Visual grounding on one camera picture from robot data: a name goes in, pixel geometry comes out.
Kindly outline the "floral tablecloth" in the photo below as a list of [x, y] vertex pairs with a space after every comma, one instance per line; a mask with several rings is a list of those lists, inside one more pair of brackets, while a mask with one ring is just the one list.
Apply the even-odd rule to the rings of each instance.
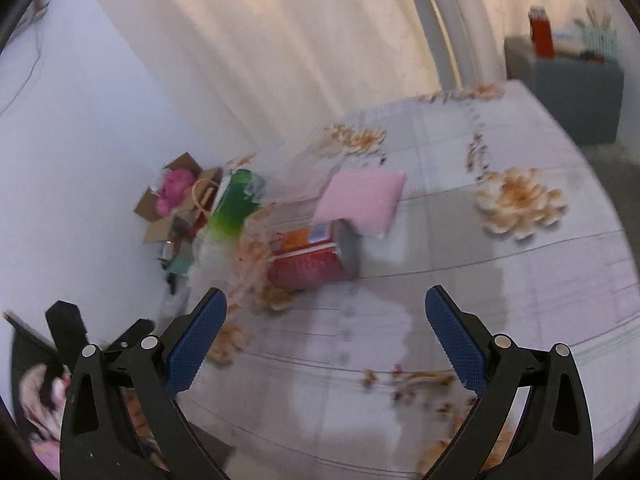
[[[267, 479], [410, 479], [450, 434], [443, 393], [394, 397], [390, 372], [446, 370], [424, 315], [442, 285], [458, 306], [525, 348], [574, 353], [594, 456], [607, 458], [639, 407], [639, 285], [620, 219], [577, 146], [517, 81], [495, 101], [408, 99], [364, 110], [386, 133], [390, 168], [408, 178], [385, 238], [365, 240], [361, 275], [298, 296], [282, 315], [247, 310], [248, 345], [225, 368], [204, 364], [179, 403], [191, 422], [257, 460]], [[541, 171], [567, 215], [525, 242], [493, 238], [466, 169], [474, 134], [495, 169]]]

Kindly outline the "orange snack wrapper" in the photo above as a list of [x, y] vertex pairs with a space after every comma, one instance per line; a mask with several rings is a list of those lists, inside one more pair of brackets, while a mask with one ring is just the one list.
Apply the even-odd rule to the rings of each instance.
[[245, 220], [231, 261], [231, 303], [238, 308], [282, 310], [282, 292], [267, 276], [272, 261], [268, 221], [276, 203], [259, 207]]

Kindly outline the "brown cardboard box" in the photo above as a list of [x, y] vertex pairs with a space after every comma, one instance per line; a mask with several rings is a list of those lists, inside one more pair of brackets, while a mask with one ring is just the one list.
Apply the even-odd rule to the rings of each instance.
[[166, 165], [134, 208], [146, 222], [142, 243], [198, 234], [212, 211], [221, 179], [221, 167], [203, 169], [188, 152]]

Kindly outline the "green plastic bottle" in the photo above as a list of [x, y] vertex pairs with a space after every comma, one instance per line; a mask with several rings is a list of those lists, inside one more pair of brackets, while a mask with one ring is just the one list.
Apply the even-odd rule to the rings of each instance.
[[234, 240], [248, 216], [260, 207], [266, 182], [254, 171], [238, 169], [222, 179], [207, 231], [213, 240]]

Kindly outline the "pink plush item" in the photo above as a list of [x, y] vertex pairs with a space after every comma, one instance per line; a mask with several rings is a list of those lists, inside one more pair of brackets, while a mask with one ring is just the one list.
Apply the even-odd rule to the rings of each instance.
[[168, 169], [156, 193], [155, 211], [161, 217], [169, 216], [178, 208], [195, 182], [189, 169]]

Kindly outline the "red biscuit box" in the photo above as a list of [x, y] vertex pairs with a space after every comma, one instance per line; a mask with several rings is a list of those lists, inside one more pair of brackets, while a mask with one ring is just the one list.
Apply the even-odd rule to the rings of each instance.
[[352, 281], [360, 269], [360, 237], [346, 220], [332, 220], [273, 237], [267, 278], [297, 292]]

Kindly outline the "clear plastic bag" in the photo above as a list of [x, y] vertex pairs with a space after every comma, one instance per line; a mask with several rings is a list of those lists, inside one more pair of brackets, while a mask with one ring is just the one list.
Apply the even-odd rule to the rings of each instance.
[[346, 154], [329, 133], [313, 131], [258, 151], [247, 169], [248, 190], [261, 205], [314, 200], [340, 169]]

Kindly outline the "grey cabinet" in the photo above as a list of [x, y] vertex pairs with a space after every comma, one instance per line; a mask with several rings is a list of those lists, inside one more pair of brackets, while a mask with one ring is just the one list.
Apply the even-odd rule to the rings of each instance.
[[527, 37], [506, 38], [503, 51], [508, 76], [525, 84], [576, 144], [615, 142], [625, 80], [620, 66], [540, 58]]

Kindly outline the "teal utensil basket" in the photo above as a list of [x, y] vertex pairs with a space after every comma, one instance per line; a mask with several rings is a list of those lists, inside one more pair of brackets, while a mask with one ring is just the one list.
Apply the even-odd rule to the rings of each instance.
[[591, 6], [586, 7], [586, 14], [586, 20], [574, 19], [574, 24], [582, 36], [585, 50], [605, 61], [617, 62], [617, 32], [612, 27], [612, 15], [605, 12], [599, 16]]

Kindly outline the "red thermos bottle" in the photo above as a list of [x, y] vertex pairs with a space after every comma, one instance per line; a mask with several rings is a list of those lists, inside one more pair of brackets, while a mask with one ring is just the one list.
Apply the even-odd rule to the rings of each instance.
[[538, 58], [554, 58], [551, 24], [543, 6], [529, 9], [530, 36]]

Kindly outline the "cream patterned curtain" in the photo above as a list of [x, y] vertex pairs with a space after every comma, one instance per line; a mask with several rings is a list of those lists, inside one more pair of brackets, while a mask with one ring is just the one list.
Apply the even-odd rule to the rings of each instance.
[[618, 0], [96, 0], [184, 120], [233, 156], [360, 108], [506, 76], [502, 44], [532, 6], [561, 30]]

